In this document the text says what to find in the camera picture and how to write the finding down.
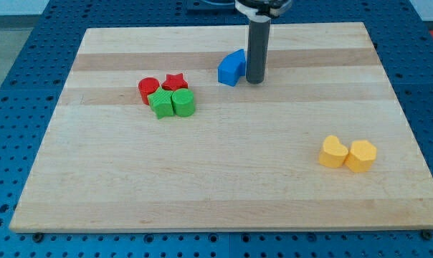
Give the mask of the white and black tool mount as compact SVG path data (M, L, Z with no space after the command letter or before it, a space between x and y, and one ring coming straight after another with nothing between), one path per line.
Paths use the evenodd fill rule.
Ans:
M234 7L251 22L265 23L287 12L292 0L235 0Z

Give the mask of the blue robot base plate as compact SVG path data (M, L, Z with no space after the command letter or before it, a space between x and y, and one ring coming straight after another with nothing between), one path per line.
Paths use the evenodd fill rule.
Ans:
M185 0L188 14L232 14L235 0Z

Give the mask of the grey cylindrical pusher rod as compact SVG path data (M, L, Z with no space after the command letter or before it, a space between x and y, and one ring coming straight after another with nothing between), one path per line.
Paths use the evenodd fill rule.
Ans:
M264 81L271 21L249 22L246 80L257 85Z

